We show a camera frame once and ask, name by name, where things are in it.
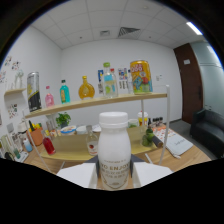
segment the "wall shelf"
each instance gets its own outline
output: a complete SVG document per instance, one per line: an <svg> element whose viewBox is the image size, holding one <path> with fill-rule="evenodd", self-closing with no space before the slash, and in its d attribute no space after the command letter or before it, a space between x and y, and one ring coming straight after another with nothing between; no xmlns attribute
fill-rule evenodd
<svg viewBox="0 0 224 224"><path fill-rule="evenodd" d="M22 89L10 89L10 90L7 90L4 94L4 96L6 95L11 95L11 94L15 94L15 93L21 93L23 92L24 90L26 90L26 88L22 88Z"/></svg>
<svg viewBox="0 0 224 224"><path fill-rule="evenodd" d="M144 147L140 144L140 128L141 127L127 128L131 142L131 153L134 155L157 149L154 144L151 147ZM93 158L93 156L88 153L86 136L87 134L56 137L52 141L56 153L54 155L48 155L46 150L44 150L40 155L43 158L63 161L84 162L89 160Z"/></svg>
<svg viewBox="0 0 224 224"><path fill-rule="evenodd" d="M155 99L155 98L165 98L167 97L166 93L150 93L144 95L130 95L130 94L120 94L116 98L106 99L104 97L97 97L90 100L79 100L73 101L71 103L54 105L50 108L40 109L30 114L26 115L25 118L32 118L41 115L49 115L54 114L60 111L90 107L90 106L98 106L104 104L111 104L111 103L120 103L120 102L127 102L127 101L135 101L135 100L145 100L145 99Z"/></svg>

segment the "book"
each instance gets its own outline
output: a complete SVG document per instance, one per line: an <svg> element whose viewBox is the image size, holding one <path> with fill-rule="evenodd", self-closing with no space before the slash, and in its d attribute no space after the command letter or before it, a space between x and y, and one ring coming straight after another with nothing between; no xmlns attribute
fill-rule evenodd
<svg viewBox="0 0 224 224"><path fill-rule="evenodd" d="M162 128L155 133L155 136L157 136L164 143L165 133L166 128ZM180 136L171 129L168 130L166 148L174 157L178 158L181 154L189 150L192 146L193 144L187 139Z"/></svg>

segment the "pen holder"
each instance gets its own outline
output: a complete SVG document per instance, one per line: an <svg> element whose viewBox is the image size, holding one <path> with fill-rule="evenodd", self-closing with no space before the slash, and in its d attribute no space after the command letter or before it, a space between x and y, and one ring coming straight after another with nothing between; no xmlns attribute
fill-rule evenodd
<svg viewBox="0 0 224 224"><path fill-rule="evenodd" d="M42 130L43 130L43 128L41 127L41 128L36 129L35 131L30 132L30 135L33 139L33 142L34 142L35 146L39 146L43 142L43 136L41 134ZM28 139L30 141L30 144L33 145L28 133L27 133L27 136L28 136Z"/></svg>

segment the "door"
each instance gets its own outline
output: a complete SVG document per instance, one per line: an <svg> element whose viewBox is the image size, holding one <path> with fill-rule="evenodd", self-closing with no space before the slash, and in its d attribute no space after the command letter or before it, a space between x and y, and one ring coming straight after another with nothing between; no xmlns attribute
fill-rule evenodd
<svg viewBox="0 0 224 224"><path fill-rule="evenodd" d="M201 73L190 44L184 44L175 48L174 53L182 83L182 120L191 124L193 113L203 108Z"/></svg>

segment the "green bottle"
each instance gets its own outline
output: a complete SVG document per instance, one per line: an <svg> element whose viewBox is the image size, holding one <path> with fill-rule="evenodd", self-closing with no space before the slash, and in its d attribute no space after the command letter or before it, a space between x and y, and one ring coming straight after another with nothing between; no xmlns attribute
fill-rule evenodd
<svg viewBox="0 0 224 224"><path fill-rule="evenodd" d="M61 81L62 86L60 88L60 96L61 96L61 103L70 103L70 95L69 95L69 88L65 84L65 80Z"/></svg>

